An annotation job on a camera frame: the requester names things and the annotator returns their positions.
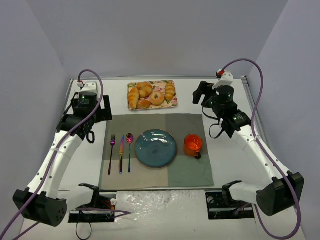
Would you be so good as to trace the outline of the long croissant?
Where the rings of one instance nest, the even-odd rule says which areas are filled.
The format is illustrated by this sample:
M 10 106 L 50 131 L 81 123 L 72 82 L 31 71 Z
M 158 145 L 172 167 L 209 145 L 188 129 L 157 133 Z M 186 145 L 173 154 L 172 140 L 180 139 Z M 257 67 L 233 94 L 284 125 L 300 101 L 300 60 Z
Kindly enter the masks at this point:
M 131 110 L 137 108 L 138 101 L 140 99 L 140 93 L 137 87 L 132 88 L 127 94 L 128 105 Z

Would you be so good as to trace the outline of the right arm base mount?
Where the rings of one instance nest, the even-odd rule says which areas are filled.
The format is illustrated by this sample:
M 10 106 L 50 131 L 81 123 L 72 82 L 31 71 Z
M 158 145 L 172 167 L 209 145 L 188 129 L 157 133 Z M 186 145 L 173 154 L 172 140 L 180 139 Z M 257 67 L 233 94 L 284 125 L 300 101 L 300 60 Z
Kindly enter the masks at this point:
M 244 201 L 227 202 L 222 188 L 205 190 L 207 216 L 209 220 L 254 219 L 252 204 Z

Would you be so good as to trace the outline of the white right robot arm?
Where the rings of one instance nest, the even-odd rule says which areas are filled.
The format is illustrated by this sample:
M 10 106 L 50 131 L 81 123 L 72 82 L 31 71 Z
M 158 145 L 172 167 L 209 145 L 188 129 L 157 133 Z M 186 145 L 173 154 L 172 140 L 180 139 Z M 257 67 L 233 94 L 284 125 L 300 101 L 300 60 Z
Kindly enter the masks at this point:
M 292 173 L 280 161 L 272 163 L 275 156 L 262 140 L 254 136 L 252 121 L 238 109 L 234 102 L 234 88 L 201 81 L 193 92 L 193 104 L 201 104 L 214 112 L 221 132 L 237 143 L 262 178 L 262 185 L 252 185 L 235 180 L 223 185 L 222 195 L 228 205 L 242 201 L 257 205 L 271 217 L 295 205 L 293 194 L 301 198 L 305 180 Z

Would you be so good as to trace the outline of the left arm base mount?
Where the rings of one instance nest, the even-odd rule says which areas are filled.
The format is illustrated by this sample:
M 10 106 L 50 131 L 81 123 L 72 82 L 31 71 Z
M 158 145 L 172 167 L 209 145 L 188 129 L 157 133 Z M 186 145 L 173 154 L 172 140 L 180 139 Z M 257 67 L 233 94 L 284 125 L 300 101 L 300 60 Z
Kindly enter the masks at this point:
M 80 190 L 92 192 L 90 202 L 80 205 L 79 208 L 116 209 L 117 195 L 114 192 L 103 192 L 98 186 L 88 183 L 80 183 L 78 186 Z M 110 211 L 71 211 L 68 223 L 114 223 L 115 216 L 116 214 Z

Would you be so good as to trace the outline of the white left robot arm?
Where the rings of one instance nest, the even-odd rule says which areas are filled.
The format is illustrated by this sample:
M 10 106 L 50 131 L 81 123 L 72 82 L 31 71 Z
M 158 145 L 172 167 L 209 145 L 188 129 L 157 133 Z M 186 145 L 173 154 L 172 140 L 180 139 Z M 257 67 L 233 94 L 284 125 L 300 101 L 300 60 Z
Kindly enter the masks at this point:
M 18 214 L 25 219 L 56 227 L 71 210 L 94 200 L 97 187 L 85 184 L 84 191 L 73 190 L 59 194 L 63 176 L 76 150 L 84 140 L 95 141 L 92 131 L 96 123 L 112 120 L 108 95 L 81 91 L 71 100 L 72 114 L 60 120 L 52 146 L 33 180 L 24 190 L 16 190 L 13 202 Z

